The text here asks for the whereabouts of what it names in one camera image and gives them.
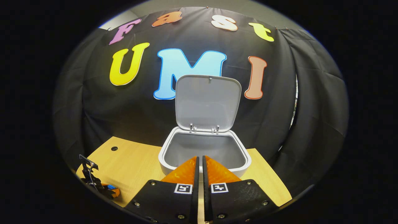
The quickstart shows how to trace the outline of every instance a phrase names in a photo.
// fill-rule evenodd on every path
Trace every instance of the blue object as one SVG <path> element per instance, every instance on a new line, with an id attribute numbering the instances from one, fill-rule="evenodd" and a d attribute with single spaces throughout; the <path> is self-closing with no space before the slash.
<path id="1" fill-rule="evenodd" d="M 158 52 L 162 59 L 160 70 L 159 88 L 153 93 L 158 100 L 172 100 L 176 97 L 173 89 L 173 78 L 175 81 L 183 75 L 212 75 L 221 76 L 222 63 L 226 55 L 218 51 L 206 51 L 193 67 L 189 64 L 184 52 L 178 48 L 163 49 Z"/>
<path id="2" fill-rule="evenodd" d="M 115 189 L 115 188 L 116 188 L 116 187 L 114 187 L 114 186 L 112 186 L 112 185 L 110 185 L 110 184 L 108 185 L 108 189 L 109 189 L 109 190 L 112 190 L 112 189 Z"/>

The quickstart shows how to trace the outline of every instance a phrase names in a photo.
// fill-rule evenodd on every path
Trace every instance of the wooden table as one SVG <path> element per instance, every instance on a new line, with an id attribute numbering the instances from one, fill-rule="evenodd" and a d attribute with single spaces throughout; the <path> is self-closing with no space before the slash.
<path id="1" fill-rule="evenodd" d="M 161 147 L 141 144 L 133 141 L 111 137 L 89 157 L 98 164 L 99 170 L 93 174 L 101 179 L 102 183 L 114 185 L 120 189 L 120 196 L 114 203 L 125 207 L 149 180 L 161 180 L 165 177 L 160 168 L 158 154 Z M 247 150 L 252 157 L 252 163 L 240 178 L 253 179 L 259 184 L 270 199 L 281 206 L 292 199 L 286 186 L 277 176 L 270 165 L 256 149 Z M 81 165 L 76 172 L 79 178 L 84 177 Z M 203 188 L 199 187 L 198 223 L 204 221 Z"/>

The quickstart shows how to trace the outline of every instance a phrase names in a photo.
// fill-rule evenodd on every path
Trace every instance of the white storage box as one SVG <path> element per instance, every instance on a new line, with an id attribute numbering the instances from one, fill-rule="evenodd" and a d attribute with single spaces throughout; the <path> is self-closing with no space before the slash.
<path id="1" fill-rule="evenodd" d="M 176 83 L 175 127 L 159 153 L 164 174 L 199 156 L 207 155 L 241 177 L 252 163 L 246 148 L 230 130 L 238 111 L 242 87 L 231 78 L 184 75 Z"/>

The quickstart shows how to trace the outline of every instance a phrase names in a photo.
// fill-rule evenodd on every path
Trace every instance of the black curtain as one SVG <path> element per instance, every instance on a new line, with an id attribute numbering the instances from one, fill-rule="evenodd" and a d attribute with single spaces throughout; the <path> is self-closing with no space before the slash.
<path id="1" fill-rule="evenodd" d="M 156 19 L 181 11 L 182 19 L 152 27 Z M 213 15 L 233 18 L 237 31 L 211 24 Z M 292 196 L 316 182 L 330 167 L 344 139 L 348 119 L 345 84 L 328 52 L 303 30 L 275 29 L 245 15 L 204 7 L 176 8 L 143 16 L 124 38 L 109 42 L 117 28 L 95 30 L 65 64 L 57 84 L 53 121 L 61 152 L 72 168 L 78 154 L 89 155 L 111 136 L 162 146 L 177 126 L 174 100 L 157 100 L 161 59 L 157 52 L 179 48 L 193 66 L 208 50 L 227 55 L 222 76 L 242 86 L 240 106 L 232 130 L 246 148 L 255 147 L 273 166 Z M 274 42 L 258 37 L 249 22 L 271 30 Z M 121 72 L 128 71 L 139 43 L 149 42 L 140 70 L 129 84 L 109 81 L 112 56 L 128 49 Z M 268 64 L 263 97 L 249 100 L 244 91 L 250 81 L 249 56 Z M 289 130 L 298 79 L 295 124 Z"/>

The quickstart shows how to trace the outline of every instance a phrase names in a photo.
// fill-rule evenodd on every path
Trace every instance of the yellow letter u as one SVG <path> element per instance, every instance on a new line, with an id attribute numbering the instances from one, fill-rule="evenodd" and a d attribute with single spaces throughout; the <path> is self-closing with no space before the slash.
<path id="1" fill-rule="evenodd" d="M 109 73 L 109 79 L 111 80 L 112 84 L 114 84 L 115 86 L 126 85 L 136 77 L 138 70 L 140 69 L 141 58 L 144 53 L 144 49 L 148 46 L 149 43 L 140 43 L 132 48 L 134 52 L 133 59 L 131 60 L 129 71 L 125 74 L 120 73 L 120 67 L 124 55 L 127 54 L 129 50 L 123 49 L 113 55 L 111 71 Z"/>

